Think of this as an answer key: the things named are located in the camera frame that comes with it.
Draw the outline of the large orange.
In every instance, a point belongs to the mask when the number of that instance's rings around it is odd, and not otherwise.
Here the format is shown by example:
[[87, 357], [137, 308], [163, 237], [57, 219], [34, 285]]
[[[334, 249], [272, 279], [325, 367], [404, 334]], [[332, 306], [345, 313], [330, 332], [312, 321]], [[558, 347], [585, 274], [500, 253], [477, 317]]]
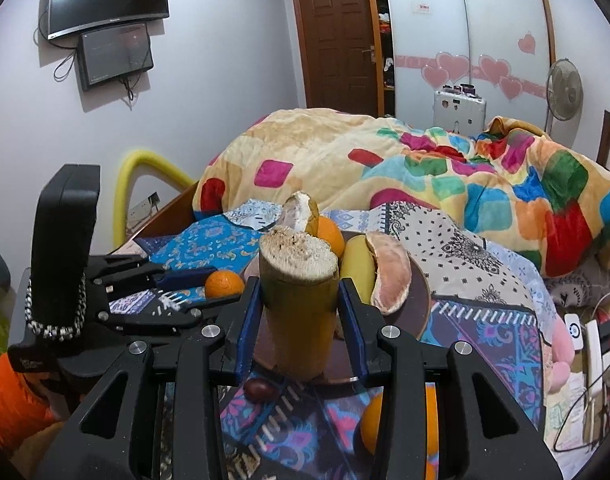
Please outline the large orange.
[[[380, 415], [383, 394], [377, 394], [367, 405], [361, 415], [359, 431], [363, 446], [371, 454], [377, 447]], [[439, 412], [437, 411], [437, 395], [434, 384], [425, 385], [425, 409], [427, 410], [427, 455], [439, 453]]]

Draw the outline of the dark red plum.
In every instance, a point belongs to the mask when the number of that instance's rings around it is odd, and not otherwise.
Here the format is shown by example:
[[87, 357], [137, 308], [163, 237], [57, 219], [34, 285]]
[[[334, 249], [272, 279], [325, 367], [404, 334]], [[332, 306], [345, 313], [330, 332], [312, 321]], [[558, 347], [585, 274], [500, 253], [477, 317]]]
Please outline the dark red plum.
[[279, 396], [279, 390], [265, 378], [252, 377], [243, 385], [245, 399], [255, 404], [273, 402]]

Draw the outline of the small orange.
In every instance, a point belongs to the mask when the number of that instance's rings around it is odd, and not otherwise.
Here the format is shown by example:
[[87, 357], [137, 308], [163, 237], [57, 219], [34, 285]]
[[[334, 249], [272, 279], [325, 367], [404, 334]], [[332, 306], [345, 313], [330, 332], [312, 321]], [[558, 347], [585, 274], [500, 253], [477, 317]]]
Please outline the small orange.
[[204, 294], [207, 299], [218, 299], [242, 294], [245, 283], [239, 274], [217, 270], [207, 278]]

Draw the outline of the long yellow sugarcane stalk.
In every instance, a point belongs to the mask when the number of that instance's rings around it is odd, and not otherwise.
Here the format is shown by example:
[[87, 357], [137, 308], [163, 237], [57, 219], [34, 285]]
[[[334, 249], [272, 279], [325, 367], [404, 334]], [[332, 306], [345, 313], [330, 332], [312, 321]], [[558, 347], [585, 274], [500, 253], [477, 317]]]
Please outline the long yellow sugarcane stalk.
[[337, 326], [337, 256], [325, 240], [276, 226], [259, 240], [259, 277], [278, 370], [316, 378]]

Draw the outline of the small orange tangerine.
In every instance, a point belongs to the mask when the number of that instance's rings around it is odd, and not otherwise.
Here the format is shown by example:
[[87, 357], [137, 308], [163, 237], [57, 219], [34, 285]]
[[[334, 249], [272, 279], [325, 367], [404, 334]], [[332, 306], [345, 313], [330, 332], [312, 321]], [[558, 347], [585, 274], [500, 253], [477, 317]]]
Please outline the small orange tangerine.
[[330, 248], [337, 258], [341, 258], [345, 248], [343, 234], [337, 224], [325, 216], [318, 219], [317, 237], [330, 245]]

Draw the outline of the brown round plate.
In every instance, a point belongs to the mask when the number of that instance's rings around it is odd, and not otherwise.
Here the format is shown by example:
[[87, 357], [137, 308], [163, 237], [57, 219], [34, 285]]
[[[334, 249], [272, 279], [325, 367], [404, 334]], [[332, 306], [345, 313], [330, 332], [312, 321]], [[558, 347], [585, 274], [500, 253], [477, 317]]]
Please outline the brown round plate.
[[[408, 255], [411, 266], [411, 283], [408, 289], [406, 302], [401, 309], [395, 313], [385, 316], [387, 324], [396, 325], [400, 330], [405, 330], [417, 339], [420, 338], [427, 326], [432, 307], [431, 292], [424, 273], [411, 255]], [[273, 338], [267, 323], [267, 310], [262, 315], [261, 325], [256, 338], [254, 348], [254, 364], [264, 367], [266, 370], [275, 372], [276, 359], [273, 355]], [[349, 360], [345, 342], [333, 338], [333, 343], [323, 373], [313, 380], [319, 385], [343, 385], [357, 382]]]

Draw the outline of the yellow sugarcane piece on plate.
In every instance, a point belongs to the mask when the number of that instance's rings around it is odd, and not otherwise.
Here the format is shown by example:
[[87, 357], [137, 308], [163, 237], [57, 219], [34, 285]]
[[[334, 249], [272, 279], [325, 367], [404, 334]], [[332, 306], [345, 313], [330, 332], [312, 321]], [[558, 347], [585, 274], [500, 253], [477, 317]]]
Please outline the yellow sugarcane piece on plate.
[[375, 260], [373, 260], [366, 236], [350, 238], [344, 248], [341, 261], [341, 278], [350, 278], [363, 304], [370, 304], [375, 287]]

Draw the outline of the blue patterned bed sheet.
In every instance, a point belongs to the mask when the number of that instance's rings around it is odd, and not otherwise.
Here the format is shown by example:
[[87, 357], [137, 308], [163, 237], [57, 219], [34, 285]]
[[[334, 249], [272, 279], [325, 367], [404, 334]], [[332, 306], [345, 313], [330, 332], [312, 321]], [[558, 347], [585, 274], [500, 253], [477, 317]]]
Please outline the blue patterned bed sheet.
[[[293, 304], [302, 286], [268, 274], [241, 294], [189, 304], [170, 315], [122, 314], [117, 305], [151, 289], [193, 288], [211, 266], [171, 271], [125, 256], [124, 270], [101, 281], [107, 306], [100, 321], [121, 330], [133, 346], [166, 338], [159, 362], [175, 385], [173, 467], [178, 479], [229, 477], [218, 414], [218, 385], [239, 385], [250, 373], [259, 329], [280, 294]], [[354, 376], [383, 390], [375, 479], [421, 479], [427, 474], [427, 384], [437, 393], [437, 440], [446, 479], [557, 479], [560, 469], [520, 405], [470, 342], [421, 344], [363, 304], [351, 280], [329, 285], [332, 323], [341, 325]]]

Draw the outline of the large pomelo wedge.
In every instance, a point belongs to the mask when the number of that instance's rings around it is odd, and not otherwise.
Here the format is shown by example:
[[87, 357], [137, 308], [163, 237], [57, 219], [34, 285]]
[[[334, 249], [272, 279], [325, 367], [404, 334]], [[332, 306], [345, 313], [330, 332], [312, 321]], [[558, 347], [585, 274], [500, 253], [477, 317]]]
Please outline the large pomelo wedge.
[[294, 192], [282, 205], [276, 226], [316, 236], [319, 226], [319, 209], [316, 201], [302, 191]]

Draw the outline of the pink plush toy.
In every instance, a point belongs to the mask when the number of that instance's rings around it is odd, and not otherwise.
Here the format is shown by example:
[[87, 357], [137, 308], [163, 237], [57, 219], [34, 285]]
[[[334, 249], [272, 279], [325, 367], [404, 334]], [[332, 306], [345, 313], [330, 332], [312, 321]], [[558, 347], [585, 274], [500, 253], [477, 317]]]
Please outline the pink plush toy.
[[557, 393], [568, 382], [575, 356], [573, 340], [566, 323], [556, 317], [552, 332], [552, 367], [549, 372], [549, 393]]

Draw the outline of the colourful patchwork blanket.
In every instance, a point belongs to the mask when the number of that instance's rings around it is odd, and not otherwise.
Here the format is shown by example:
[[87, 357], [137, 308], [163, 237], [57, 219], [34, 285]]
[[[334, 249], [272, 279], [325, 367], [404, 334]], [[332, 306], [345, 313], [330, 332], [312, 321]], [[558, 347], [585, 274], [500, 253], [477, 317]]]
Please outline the colourful patchwork blanket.
[[610, 172], [518, 119], [474, 138], [329, 108], [278, 110], [204, 170], [197, 214], [302, 191], [322, 210], [407, 202], [528, 258], [559, 278], [596, 257], [610, 268]]

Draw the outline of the silver equipment case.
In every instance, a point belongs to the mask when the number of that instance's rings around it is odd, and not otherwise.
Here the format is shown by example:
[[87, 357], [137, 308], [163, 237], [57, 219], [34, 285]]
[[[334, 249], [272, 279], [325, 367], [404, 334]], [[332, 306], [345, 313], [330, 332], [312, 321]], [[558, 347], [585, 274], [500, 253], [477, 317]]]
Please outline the silver equipment case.
[[486, 101], [472, 84], [443, 86], [434, 92], [433, 125], [475, 138], [485, 130]]

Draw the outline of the standing electric fan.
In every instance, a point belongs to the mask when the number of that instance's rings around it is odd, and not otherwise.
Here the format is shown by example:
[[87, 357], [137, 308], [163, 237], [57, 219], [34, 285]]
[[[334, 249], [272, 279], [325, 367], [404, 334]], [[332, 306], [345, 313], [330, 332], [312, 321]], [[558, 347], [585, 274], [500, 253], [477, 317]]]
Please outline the standing electric fan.
[[547, 132], [553, 136], [555, 126], [572, 122], [581, 114], [584, 90], [581, 74], [570, 58], [558, 58], [548, 70], [545, 96]]

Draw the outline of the brown wooden door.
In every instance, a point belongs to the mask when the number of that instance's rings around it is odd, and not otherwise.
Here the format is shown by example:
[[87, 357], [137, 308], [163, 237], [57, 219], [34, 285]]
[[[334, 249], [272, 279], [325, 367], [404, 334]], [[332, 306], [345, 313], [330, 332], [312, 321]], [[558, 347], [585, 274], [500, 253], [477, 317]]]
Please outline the brown wooden door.
[[378, 114], [368, 0], [294, 0], [309, 107]]

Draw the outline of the white wardrobe with hearts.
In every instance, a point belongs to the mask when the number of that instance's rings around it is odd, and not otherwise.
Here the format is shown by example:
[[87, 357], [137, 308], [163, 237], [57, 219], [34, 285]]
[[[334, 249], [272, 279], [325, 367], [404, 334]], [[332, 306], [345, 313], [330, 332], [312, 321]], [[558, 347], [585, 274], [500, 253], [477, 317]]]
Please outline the white wardrobe with hearts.
[[417, 128], [456, 106], [445, 87], [471, 86], [484, 118], [543, 127], [552, 65], [545, 0], [387, 0], [393, 40], [394, 114]]

